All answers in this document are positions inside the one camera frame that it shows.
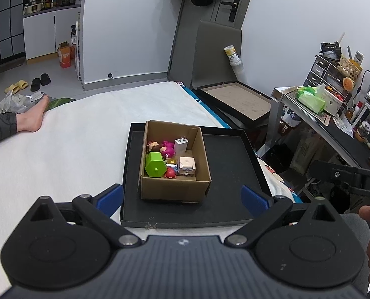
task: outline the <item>purple toy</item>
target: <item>purple toy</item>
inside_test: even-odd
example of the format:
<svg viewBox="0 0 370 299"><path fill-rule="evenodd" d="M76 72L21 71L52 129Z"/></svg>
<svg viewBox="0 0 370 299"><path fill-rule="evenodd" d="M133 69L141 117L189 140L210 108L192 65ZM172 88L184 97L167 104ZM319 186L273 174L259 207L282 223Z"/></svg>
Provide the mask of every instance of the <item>purple toy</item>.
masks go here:
<svg viewBox="0 0 370 299"><path fill-rule="evenodd" d="M175 155L174 145L174 143L168 141L164 141L160 144L160 153L163 158L172 158Z"/></svg>

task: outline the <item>metal screw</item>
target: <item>metal screw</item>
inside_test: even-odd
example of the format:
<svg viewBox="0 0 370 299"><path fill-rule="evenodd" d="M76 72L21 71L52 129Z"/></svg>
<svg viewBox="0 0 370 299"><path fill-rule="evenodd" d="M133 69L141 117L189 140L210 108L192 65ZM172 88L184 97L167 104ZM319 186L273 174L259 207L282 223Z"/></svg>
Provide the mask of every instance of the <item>metal screw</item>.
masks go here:
<svg viewBox="0 0 370 299"><path fill-rule="evenodd" d="M244 235L234 234L227 238L232 245L243 245L247 242L247 237Z"/></svg>
<svg viewBox="0 0 370 299"><path fill-rule="evenodd" d="M131 246L138 242L138 237L136 237L135 235L122 235L118 239L118 241L120 242L121 245Z"/></svg>

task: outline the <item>black cable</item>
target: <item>black cable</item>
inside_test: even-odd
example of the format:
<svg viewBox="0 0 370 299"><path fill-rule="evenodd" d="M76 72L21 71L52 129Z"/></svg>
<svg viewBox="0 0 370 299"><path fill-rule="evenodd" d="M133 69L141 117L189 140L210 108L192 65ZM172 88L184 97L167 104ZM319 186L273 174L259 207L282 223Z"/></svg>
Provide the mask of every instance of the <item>black cable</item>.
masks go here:
<svg viewBox="0 0 370 299"><path fill-rule="evenodd" d="M369 73L370 73L370 70L366 70L366 71L364 72L364 75L362 75L362 81L361 81L361 84L360 84L360 86L358 87L358 89L357 89L357 93L354 95L353 100L352 100L352 102L351 102L351 104L352 104L352 107L353 107L353 108L355 107L355 105L354 105L354 99L355 99L355 97L358 95L358 93L360 93L360 91L361 91L362 83L364 83L364 77L365 77L365 74L366 74L367 72L369 72Z"/></svg>

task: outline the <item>wicker basket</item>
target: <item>wicker basket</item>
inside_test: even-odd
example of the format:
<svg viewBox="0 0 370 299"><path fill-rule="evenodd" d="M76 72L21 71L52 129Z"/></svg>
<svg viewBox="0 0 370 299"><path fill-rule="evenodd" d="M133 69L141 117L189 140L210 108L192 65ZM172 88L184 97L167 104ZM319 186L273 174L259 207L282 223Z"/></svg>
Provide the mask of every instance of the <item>wicker basket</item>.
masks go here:
<svg viewBox="0 0 370 299"><path fill-rule="evenodd" d="M340 56L340 63L337 69L343 75L352 79L354 82L357 81L358 76L361 74L361 70L348 59L346 59L343 55Z"/></svg>
<svg viewBox="0 0 370 299"><path fill-rule="evenodd" d="M282 118L279 120L279 128L278 128L278 134L280 136L286 136L291 130L296 129L301 122L299 122L296 127L290 127L288 124L286 124Z"/></svg>

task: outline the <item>door handle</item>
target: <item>door handle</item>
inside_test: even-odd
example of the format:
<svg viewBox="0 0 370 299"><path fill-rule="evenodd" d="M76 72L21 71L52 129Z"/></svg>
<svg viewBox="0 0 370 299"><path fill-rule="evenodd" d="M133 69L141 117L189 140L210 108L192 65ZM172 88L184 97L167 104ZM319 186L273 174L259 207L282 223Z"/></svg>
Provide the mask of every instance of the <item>door handle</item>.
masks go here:
<svg viewBox="0 0 370 299"><path fill-rule="evenodd" d="M234 22L235 17L236 17L236 12L238 11L238 6L239 6L240 0L234 0L233 2L227 2L227 1L222 1L221 4L223 5L230 5L232 6L229 14L229 19L228 21Z"/></svg>

